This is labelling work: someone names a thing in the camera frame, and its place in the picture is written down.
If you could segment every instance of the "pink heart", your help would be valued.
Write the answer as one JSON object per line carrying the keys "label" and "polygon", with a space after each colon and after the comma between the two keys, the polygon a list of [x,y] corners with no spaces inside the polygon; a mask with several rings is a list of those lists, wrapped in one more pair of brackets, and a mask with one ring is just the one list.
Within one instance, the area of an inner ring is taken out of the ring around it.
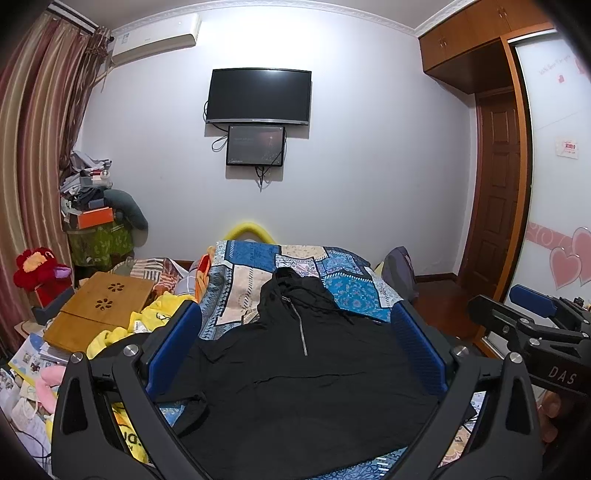
{"label": "pink heart", "polygon": [[581,259],[581,286],[591,281],[591,232],[577,228],[573,235],[573,253]]}
{"label": "pink heart", "polygon": [[581,259],[577,255],[567,255],[562,247],[550,252],[550,270],[556,290],[574,282],[581,274],[581,269]]}

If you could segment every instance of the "human hand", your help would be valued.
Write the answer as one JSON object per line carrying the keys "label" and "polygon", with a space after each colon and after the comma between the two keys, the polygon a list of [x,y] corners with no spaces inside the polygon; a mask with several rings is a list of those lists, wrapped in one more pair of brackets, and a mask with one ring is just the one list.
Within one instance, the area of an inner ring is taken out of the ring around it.
{"label": "human hand", "polygon": [[555,419],[560,413],[562,401],[557,393],[547,391],[538,400],[538,417],[540,418],[540,435],[544,443],[552,443],[558,436],[558,429],[550,419]]}

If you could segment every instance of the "sliding closet door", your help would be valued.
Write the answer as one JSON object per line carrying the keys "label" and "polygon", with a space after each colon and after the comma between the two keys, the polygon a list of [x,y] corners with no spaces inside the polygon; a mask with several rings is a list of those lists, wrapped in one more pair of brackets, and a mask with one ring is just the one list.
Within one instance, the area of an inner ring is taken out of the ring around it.
{"label": "sliding closet door", "polygon": [[[590,75],[557,34],[521,41],[515,49],[530,104],[533,170],[512,286],[591,301]],[[506,303],[519,310],[509,298]],[[491,334],[489,340],[506,352],[501,338]]]}

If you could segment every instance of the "plush toy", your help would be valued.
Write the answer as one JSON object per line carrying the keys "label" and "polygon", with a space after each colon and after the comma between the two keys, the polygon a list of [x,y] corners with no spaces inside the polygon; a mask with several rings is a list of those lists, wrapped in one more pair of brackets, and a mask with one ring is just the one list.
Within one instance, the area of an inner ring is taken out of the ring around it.
{"label": "plush toy", "polygon": [[25,250],[17,257],[18,270],[12,278],[17,287],[36,291],[43,307],[72,285],[72,269],[57,262],[48,248]]}

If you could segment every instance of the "air conditioner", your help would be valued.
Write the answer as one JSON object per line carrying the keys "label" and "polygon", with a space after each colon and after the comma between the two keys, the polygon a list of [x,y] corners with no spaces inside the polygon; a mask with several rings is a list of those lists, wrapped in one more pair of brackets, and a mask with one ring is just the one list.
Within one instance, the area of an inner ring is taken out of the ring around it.
{"label": "air conditioner", "polygon": [[194,47],[201,26],[198,14],[167,18],[120,35],[115,40],[112,61],[122,65],[165,51]]}

